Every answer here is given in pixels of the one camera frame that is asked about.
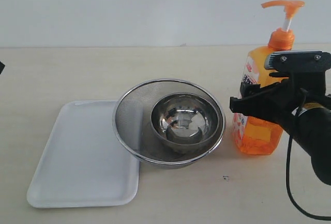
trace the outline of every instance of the orange liquid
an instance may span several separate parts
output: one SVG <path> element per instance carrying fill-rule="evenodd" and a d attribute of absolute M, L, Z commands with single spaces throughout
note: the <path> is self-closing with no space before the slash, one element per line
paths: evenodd
<path fill-rule="evenodd" d="M 264 69 L 266 57 L 275 50 L 268 46 L 259 47 L 249 53 L 254 60 L 255 70 L 259 71 L 258 84 L 261 87 L 280 82 L 283 78 L 272 78 L 270 72 Z M 240 125 L 237 116 L 233 118 L 233 139 L 239 150 L 245 154 L 270 155 L 278 146 L 283 129 L 274 123 L 270 123 L 255 117 L 247 117 L 246 127 L 242 136 L 236 129 Z"/>

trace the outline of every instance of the pump nozzle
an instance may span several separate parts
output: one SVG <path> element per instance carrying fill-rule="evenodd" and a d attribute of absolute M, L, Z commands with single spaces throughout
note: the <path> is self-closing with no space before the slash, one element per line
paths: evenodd
<path fill-rule="evenodd" d="M 298 12 L 299 8 L 303 7 L 304 5 L 305 2 L 297 0 L 276 0 L 261 4 L 263 8 L 272 6 L 284 6 L 284 12 L 286 13 L 283 27 L 274 31 L 270 37 L 268 44 L 270 47 L 280 51 L 292 49 L 294 34 L 290 30 L 291 21 L 294 15 Z"/>

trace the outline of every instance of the black cable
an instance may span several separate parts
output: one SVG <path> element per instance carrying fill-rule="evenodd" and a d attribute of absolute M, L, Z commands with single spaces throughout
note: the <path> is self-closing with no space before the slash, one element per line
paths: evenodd
<path fill-rule="evenodd" d="M 294 128 L 297 127 L 297 122 L 298 122 L 298 117 L 299 114 L 306 102 L 306 91 L 304 89 L 301 89 L 301 92 L 303 93 L 303 100 L 299 106 L 299 108 L 295 112 L 294 116 Z M 290 133 L 289 137 L 289 146 L 288 146 L 288 152 L 287 152 L 287 158 L 286 158 L 286 190 L 288 193 L 288 196 L 290 198 L 290 201 L 292 204 L 305 216 L 315 219 L 315 220 L 331 220 L 331 216 L 319 216 L 319 215 L 313 215 L 307 211 L 305 211 L 303 208 L 301 208 L 296 201 L 294 200 L 292 193 L 291 193 L 291 188 L 290 188 L 290 160 L 291 160 L 291 150 L 292 150 L 292 141 L 293 141 L 293 132 Z"/>

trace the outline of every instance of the bottle label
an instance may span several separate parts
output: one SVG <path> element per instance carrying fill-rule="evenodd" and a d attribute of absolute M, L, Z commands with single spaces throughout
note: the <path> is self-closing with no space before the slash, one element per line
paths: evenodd
<path fill-rule="evenodd" d="M 310 109 L 315 109 L 315 108 L 323 108 L 322 105 L 320 105 L 319 103 L 317 102 L 308 102 L 308 103 L 305 103 L 298 115 L 298 117 L 300 115 L 302 115 L 303 113 L 305 113 L 306 111 L 310 110 Z M 293 110 L 292 114 L 295 116 L 296 114 L 296 111 L 297 111 L 298 108 L 296 108 L 295 110 Z"/>
<path fill-rule="evenodd" d="M 243 78 L 242 82 L 248 83 L 248 84 L 257 84 L 259 80 L 259 69 L 252 59 L 252 57 L 248 56 L 244 68 Z M 239 92 L 238 95 L 239 98 L 242 98 L 242 95 Z M 241 113 L 234 113 L 233 117 L 233 136 L 235 139 L 235 142 L 241 145 L 245 127 L 247 124 L 247 116 L 244 116 Z"/>

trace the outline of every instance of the orange bottle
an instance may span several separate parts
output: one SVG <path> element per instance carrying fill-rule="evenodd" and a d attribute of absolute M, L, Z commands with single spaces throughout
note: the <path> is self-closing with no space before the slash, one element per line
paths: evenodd
<path fill-rule="evenodd" d="M 286 18 L 283 27 L 276 29 L 271 34 L 267 46 L 258 47 L 248 53 L 242 81 L 260 84 L 261 87 L 264 87 L 282 80 L 282 78 L 270 77 L 269 73 L 274 71 L 264 69 L 264 62 L 267 56 L 273 52 L 292 49 L 294 34 L 290 30 L 291 20 L 304 4 L 302 1 L 286 0 L 262 4 L 263 8 L 284 6 Z M 234 142 L 239 150 L 245 154 L 270 155 L 276 149 L 283 132 L 279 125 L 239 113 L 234 114 L 232 124 Z"/>

